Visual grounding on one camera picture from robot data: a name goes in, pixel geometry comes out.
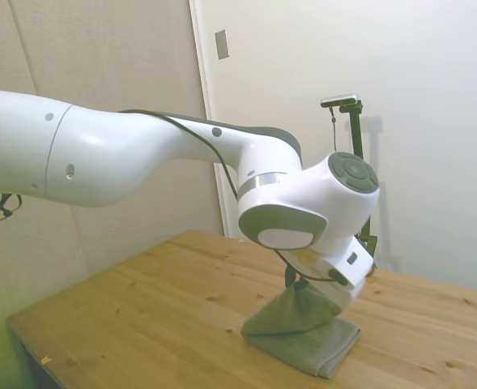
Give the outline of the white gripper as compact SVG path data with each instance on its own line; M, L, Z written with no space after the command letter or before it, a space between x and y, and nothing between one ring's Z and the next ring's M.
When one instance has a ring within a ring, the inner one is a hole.
M284 284L286 289L303 287L303 277L292 265L287 265L285 268ZM360 295L364 287L364 280L353 289L348 289L346 286L332 281L314 281L313 287L342 312Z

